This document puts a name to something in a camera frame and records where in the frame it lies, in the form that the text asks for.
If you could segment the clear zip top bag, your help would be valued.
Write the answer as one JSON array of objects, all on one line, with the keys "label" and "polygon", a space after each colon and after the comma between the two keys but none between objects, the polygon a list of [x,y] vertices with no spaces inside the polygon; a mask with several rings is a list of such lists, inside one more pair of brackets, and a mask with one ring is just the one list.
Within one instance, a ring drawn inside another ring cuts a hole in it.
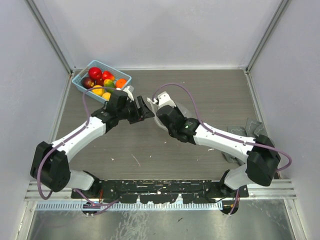
[{"label": "clear zip top bag", "polygon": [[[156,113],[159,109],[159,106],[156,103],[153,103],[151,100],[149,101],[150,106],[151,106],[151,111],[154,113],[154,121],[157,124],[158,127],[160,127],[163,130],[167,130],[166,126],[162,124],[162,122],[160,121],[160,119],[156,116]],[[181,103],[179,102],[175,102],[176,106],[178,107],[178,109],[181,111],[181,113],[186,117],[186,118],[191,118],[193,115],[191,114],[191,112],[185,107],[183,106]]]}]

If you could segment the orange tangerine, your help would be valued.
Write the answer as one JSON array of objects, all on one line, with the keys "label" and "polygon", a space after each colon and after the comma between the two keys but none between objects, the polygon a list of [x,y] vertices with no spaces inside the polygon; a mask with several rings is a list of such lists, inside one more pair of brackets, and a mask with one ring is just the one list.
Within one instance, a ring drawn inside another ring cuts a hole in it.
[{"label": "orange tangerine", "polygon": [[127,80],[125,78],[120,78],[116,81],[115,87],[121,89],[126,85],[126,83],[127,83]]}]

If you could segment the green orange mango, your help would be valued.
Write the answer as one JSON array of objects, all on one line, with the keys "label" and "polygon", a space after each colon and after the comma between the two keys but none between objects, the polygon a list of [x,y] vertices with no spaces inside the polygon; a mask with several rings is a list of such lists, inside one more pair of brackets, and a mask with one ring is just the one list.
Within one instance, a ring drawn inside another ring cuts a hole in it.
[{"label": "green orange mango", "polygon": [[103,86],[107,88],[113,88],[113,89],[116,88],[114,81],[108,78],[103,81]]}]

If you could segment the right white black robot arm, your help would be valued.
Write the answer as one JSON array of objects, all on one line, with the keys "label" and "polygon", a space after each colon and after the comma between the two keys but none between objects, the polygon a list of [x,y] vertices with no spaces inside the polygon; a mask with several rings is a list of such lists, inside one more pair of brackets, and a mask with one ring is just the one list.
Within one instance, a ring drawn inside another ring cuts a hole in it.
[{"label": "right white black robot arm", "polygon": [[225,132],[206,123],[201,124],[195,118],[185,117],[176,106],[162,106],[156,116],[172,138],[219,150],[243,162],[238,168],[224,172],[219,181],[219,191],[223,196],[231,197],[237,189],[248,184],[271,185],[281,158],[267,136],[252,138]]}]

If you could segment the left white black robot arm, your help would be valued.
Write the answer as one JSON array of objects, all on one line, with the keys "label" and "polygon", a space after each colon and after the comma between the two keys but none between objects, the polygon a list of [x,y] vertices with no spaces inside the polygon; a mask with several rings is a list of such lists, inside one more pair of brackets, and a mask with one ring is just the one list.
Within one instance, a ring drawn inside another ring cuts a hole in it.
[{"label": "left white black robot arm", "polygon": [[42,186],[55,193],[72,188],[82,190],[88,198],[97,197],[100,193],[98,178],[86,171],[71,170],[71,160],[93,140],[116,127],[119,121],[135,124],[154,116],[141,96],[134,98],[130,93],[115,90],[110,100],[88,115],[77,129],[52,143],[43,141],[36,146],[30,175],[37,182],[38,192],[43,192]]}]

